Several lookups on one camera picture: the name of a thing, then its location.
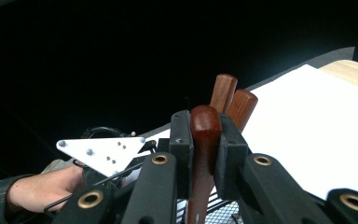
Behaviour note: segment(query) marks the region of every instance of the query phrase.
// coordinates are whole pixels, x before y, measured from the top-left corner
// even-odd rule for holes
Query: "white bracket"
[[[143,137],[68,139],[57,149],[106,177],[123,171],[145,144]]]

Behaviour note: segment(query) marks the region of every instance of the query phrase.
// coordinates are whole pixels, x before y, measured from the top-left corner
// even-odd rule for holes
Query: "human hand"
[[[21,209],[42,213],[44,208],[83,187],[82,168],[69,165],[60,170],[19,179],[7,192],[7,214]],[[63,207],[60,203],[50,209]]]

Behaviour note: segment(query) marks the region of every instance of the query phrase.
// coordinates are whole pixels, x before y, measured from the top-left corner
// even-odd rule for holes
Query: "mesh holder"
[[[176,224],[185,224],[186,200],[178,200]],[[243,224],[236,202],[224,201],[212,192],[209,197],[205,224]]]

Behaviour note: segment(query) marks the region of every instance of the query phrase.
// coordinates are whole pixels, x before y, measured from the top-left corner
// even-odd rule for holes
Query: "black background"
[[[146,133],[209,104],[215,77],[246,88],[352,47],[358,1],[56,1],[0,7],[0,178],[39,173],[88,127]]]

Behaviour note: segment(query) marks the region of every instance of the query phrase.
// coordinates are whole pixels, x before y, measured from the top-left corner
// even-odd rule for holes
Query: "dark brown wooden handle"
[[[258,99],[253,93],[247,90],[235,91],[234,98],[228,108],[227,115],[232,119],[235,126],[241,133],[251,117],[257,102]]]
[[[229,74],[219,74],[213,87],[210,106],[217,112],[226,114],[237,87],[237,78]]]
[[[194,140],[192,193],[186,207],[186,223],[205,222],[209,197],[214,185],[216,162],[222,125],[219,114],[209,105],[199,105],[190,111],[190,129]]]

